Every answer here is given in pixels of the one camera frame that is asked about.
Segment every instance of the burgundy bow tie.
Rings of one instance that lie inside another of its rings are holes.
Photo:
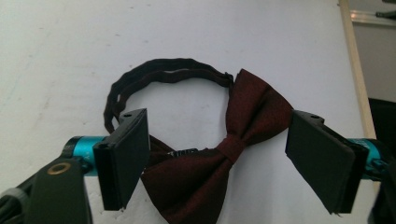
[[[150,137],[150,159],[141,176],[149,197],[169,223],[216,223],[228,175],[245,147],[267,140],[289,127],[292,107],[268,83],[242,69],[232,76],[192,59],[153,60],[124,74],[107,98],[105,125],[114,128],[126,100],[152,81],[174,83],[200,77],[229,87],[227,136],[215,148],[172,148]]]

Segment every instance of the white surface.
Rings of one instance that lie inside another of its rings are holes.
[[[104,135],[110,84],[154,58],[193,58],[269,82],[347,137],[361,118],[337,1],[0,1],[0,191],[57,157],[75,135]],[[152,84],[128,108],[148,108],[150,132],[177,149],[215,147],[227,93],[204,80]],[[362,182],[352,215],[329,215],[284,153],[287,133],[248,148],[231,170],[219,223],[365,223],[375,198]],[[93,219],[165,223],[139,183],[127,209]]]

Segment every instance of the black neck strap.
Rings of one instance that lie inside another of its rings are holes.
[[[147,87],[151,82],[177,83],[192,77],[203,78],[233,90],[233,76],[222,74],[212,66],[198,63],[193,59],[155,59],[143,63],[125,73],[113,85],[107,96],[105,108],[105,127],[109,133],[114,132],[113,118],[119,119],[128,98],[137,91]]]

